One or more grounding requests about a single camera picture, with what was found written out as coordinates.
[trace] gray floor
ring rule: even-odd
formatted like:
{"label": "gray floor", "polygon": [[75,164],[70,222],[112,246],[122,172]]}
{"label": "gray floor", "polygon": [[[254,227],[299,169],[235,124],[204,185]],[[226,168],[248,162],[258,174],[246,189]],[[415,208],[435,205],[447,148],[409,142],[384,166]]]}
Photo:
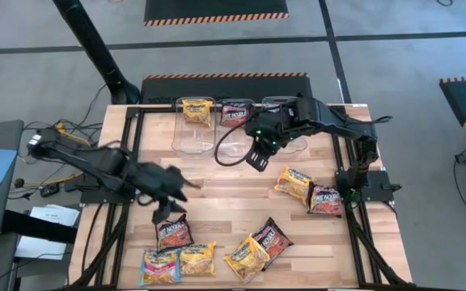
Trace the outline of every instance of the gray floor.
{"label": "gray floor", "polygon": [[[291,17],[237,23],[143,27],[142,0],[83,0],[108,44],[220,40],[248,37],[325,36],[316,0],[287,0]],[[466,0],[451,7],[435,0],[328,0],[337,35],[466,32]],[[0,0],[0,48],[76,45],[54,5],[45,0]],[[373,117],[393,115],[378,126],[379,147],[393,182],[400,230],[414,281],[466,289],[466,208],[452,178],[453,155],[466,148],[466,130],[452,115],[438,79],[466,75],[466,38],[379,40],[338,43],[355,103],[368,103]],[[328,44],[250,44],[204,48],[113,51],[129,80],[145,74],[303,71],[317,99],[340,103]],[[85,53],[0,55],[0,121],[53,123],[81,120],[103,84]],[[100,122],[109,103],[106,90],[88,123]],[[31,137],[23,135],[23,145]],[[41,181],[56,164],[19,162],[15,177]],[[62,174],[74,170],[66,168]],[[457,169],[466,196],[466,167]],[[71,205],[77,193],[11,201],[11,209],[49,203]],[[23,281],[23,290],[51,288],[55,276]]]}

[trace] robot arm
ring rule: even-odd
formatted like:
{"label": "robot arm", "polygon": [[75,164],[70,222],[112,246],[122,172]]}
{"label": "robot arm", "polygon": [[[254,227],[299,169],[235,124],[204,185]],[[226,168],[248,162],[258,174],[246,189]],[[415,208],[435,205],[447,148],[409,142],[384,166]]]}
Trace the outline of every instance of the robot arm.
{"label": "robot arm", "polygon": [[163,169],[152,163],[131,160],[128,150],[103,146],[91,148],[63,136],[55,129],[40,129],[28,143],[30,155],[37,159],[55,159],[91,175],[109,191],[134,198],[136,190],[159,202],[152,221],[157,224],[170,213],[186,212],[174,200],[186,201],[181,188],[188,182],[176,167]]}
{"label": "robot arm", "polygon": [[255,112],[248,120],[245,133],[255,139],[255,145],[246,162],[263,171],[269,157],[294,139],[330,133],[358,144],[356,164],[349,169],[349,184],[352,188],[360,188],[367,183],[368,167],[379,158],[374,123],[389,119],[391,117],[373,122],[360,121],[336,112],[316,99],[296,99],[277,108]]}

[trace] plastic container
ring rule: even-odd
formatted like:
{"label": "plastic container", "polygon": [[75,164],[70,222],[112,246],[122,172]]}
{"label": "plastic container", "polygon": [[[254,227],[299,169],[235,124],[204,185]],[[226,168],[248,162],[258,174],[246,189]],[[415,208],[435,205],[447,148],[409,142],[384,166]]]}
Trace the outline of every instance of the plastic container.
{"label": "plastic container", "polygon": [[[188,122],[184,119],[183,100],[211,101],[210,126],[202,122]],[[215,100],[210,97],[184,97],[176,101],[176,122],[172,148],[182,155],[209,156],[215,145]]]}
{"label": "plastic container", "polygon": [[[227,126],[222,124],[222,106],[224,103],[246,103],[250,112],[255,110],[255,102],[251,99],[226,99],[217,102],[216,107],[216,142],[218,141],[234,126]],[[242,158],[245,156],[252,145],[252,137],[249,137],[244,132],[244,127],[236,129],[230,133],[224,141],[218,146],[218,157],[222,161],[225,158]]]}
{"label": "plastic container", "polygon": [[[271,108],[275,107],[282,103],[287,103],[293,99],[297,99],[298,97],[287,97],[287,96],[272,96],[272,97],[265,97],[262,99],[262,106],[263,108]],[[272,112],[278,112],[279,109],[273,109]],[[295,140],[289,142],[285,148],[281,148],[276,156],[279,158],[294,158],[299,153],[304,151],[307,148],[307,140],[305,137],[298,137]]]}

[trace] wooden table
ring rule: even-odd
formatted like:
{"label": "wooden table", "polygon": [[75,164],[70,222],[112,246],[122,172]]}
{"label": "wooden table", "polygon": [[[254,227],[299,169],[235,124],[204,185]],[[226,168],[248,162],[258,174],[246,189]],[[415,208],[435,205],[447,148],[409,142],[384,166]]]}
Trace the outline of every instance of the wooden table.
{"label": "wooden table", "polygon": [[[162,105],[144,105],[159,107]],[[346,111],[359,120],[369,120],[367,105],[346,105]],[[127,106],[109,106],[104,119],[100,144],[119,140],[124,128]],[[328,288],[355,287],[357,277],[350,246],[348,226],[344,218],[306,214],[300,200],[276,192],[273,186],[285,166],[294,167],[316,177],[319,183],[334,184],[337,169],[332,138],[326,133],[307,137],[308,147],[293,159],[272,157],[267,169],[259,173],[247,163],[236,167],[221,167],[213,158],[182,158],[171,148],[175,114],[145,115],[139,162],[154,161],[162,166],[175,165],[184,176],[202,185],[201,190],[186,188],[189,198],[182,205],[188,210],[188,220],[196,243],[217,242],[215,276],[183,277],[177,286],[146,286],[148,289],[178,288]],[[341,140],[344,164],[349,165],[346,148]],[[372,164],[379,169],[379,159]],[[375,246],[388,264],[404,280],[411,281],[404,247],[395,214],[381,202],[366,204]],[[133,204],[129,211],[124,252],[118,289],[137,289],[139,267],[144,248],[155,247],[155,228],[150,222],[154,207]],[[100,249],[105,226],[107,205],[97,217],[89,241],[87,265]],[[70,278],[80,276],[83,249],[96,205],[83,209],[77,240],[70,264]],[[272,217],[294,242],[271,265],[244,285],[226,264],[223,256],[234,249],[252,232]],[[371,282],[371,269],[361,245],[366,281]],[[104,283],[111,277],[114,250],[106,263]]]}

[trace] ramen noodle package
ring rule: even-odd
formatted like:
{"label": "ramen noodle package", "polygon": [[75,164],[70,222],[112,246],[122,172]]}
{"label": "ramen noodle package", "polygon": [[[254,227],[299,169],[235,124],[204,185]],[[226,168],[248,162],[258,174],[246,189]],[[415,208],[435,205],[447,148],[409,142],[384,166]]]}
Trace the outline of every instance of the ramen noodle package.
{"label": "ramen noodle package", "polygon": [[215,242],[193,244],[181,250],[180,271],[182,276],[209,276],[214,274]]}
{"label": "ramen noodle package", "polygon": [[265,271],[269,265],[287,248],[294,245],[287,238],[282,230],[276,225],[276,222],[269,217],[265,225],[252,236],[269,254],[269,262],[265,263],[262,271]]}
{"label": "ramen noodle package", "polygon": [[138,286],[180,282],[179,251],[144,250]]}
{"label": "ramen noodle package", "polygon": [[248,283],[269,262],[269,254],[251,235],[224,259],[244,283]]}
{"label": "ramen noodle package", "polygon": [[339,192],[331,187],[311,183],[308,193],[308,213],[332,214],[340,217],[342,203]]}
{"label": "ramen noodle package", "polygon": [[311,176],[298,170],[285,168],[285,171],[278,178],[274,190],[290,194],[307,205],[308,183],[314,182]]}
{"label": "ramen noodle package", "polygon": [[183,117],[186,122],[203,123],[211,126],[212,101],[205,99],[183,100]]}
{"label": "ramen noodle package", "polygon": [[155,226],[155,230],[160,252],[186,247],[193,243],[186,214],[181,215],[177,221],[162,221]]}
{"label": "ramen noodle package", "polygon": [[251,109],[250,103],[224,101],[222,103],[222,114],[220,116],[220,125],[234,127],[246,122]]}

